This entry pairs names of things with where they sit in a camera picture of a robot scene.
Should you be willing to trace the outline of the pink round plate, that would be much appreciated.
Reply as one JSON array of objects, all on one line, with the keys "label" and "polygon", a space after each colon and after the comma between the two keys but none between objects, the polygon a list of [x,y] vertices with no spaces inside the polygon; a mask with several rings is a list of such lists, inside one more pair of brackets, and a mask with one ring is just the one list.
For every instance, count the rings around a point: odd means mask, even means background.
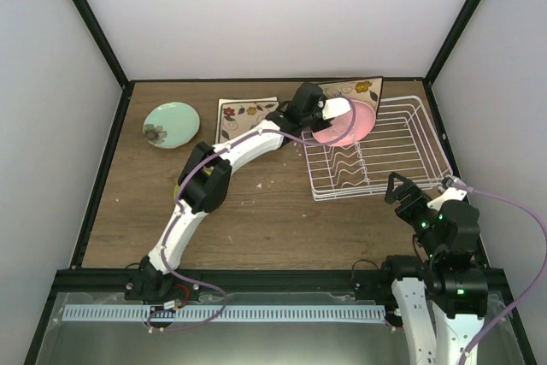
[{"label": "pink round plate", "polygon": [[376,122],[376,111],[369,104],[354,99],[355,112],[351,110],[331,120],[331,126],[312,132],[313,139],[322,145],[345,147],[363,140]]}]

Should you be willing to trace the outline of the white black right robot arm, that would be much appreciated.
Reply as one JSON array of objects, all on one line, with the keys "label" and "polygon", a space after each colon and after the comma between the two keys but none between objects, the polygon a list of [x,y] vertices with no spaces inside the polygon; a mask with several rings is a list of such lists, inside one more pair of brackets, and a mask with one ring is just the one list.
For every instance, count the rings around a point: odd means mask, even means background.
[{"label": "white black right robot arm", "polygon": [[484,325],[488,285],[474,256],[479,242],[479,211],[466,202],[459,180],[448,176],[442,193],[427,195],[415,182],[390,173],[385,201],[413,230],[412,245],[426,257],[388,256],[379,278],[382,293],[395,299],[412,364],[470,364],[468,347]]}]

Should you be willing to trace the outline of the mint green floral plate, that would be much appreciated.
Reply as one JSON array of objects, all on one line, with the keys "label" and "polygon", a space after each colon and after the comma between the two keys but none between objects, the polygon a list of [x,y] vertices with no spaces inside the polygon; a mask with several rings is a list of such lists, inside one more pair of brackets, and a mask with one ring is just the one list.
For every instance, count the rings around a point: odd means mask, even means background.
[{"label": "mint green floral plate", "polygon": [[156,148],[171,150],[189,143],[200,128],[198,112],[182,102],[164,103],[145,118],[143,135]]}]

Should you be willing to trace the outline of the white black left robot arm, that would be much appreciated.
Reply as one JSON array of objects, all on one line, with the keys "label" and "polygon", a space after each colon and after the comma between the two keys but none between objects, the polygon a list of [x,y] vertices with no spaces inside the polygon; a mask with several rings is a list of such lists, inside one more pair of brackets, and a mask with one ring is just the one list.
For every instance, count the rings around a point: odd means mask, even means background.
[{"label": "white black left robot arm", "polygon": [[225,201],[231,177],[241,167],[268,152],[297,142],[309,129],[309,147],[346,147],[367,136],[375,126],[379,100],[362,101],[341,91],[329,97],[322,85],[301,84],[292,100],[280,103],[263,120],[236,138],[192,150],[174,194],[174,211],[154,248],[138,271],[144,289],[157,300],[174,291],[174,270],[204,218]]}]

